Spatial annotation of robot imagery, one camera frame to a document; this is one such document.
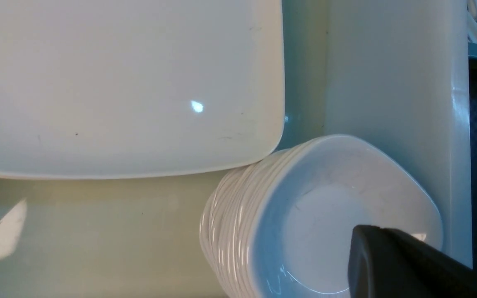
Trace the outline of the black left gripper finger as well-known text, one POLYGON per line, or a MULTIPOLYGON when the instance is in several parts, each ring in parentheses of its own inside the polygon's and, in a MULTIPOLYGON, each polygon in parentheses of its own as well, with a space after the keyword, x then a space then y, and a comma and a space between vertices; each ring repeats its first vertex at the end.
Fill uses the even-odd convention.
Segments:
POLYGON ((352 298, 477 298, 477 274, 395 228, 357 225, 347 267, 352 298))

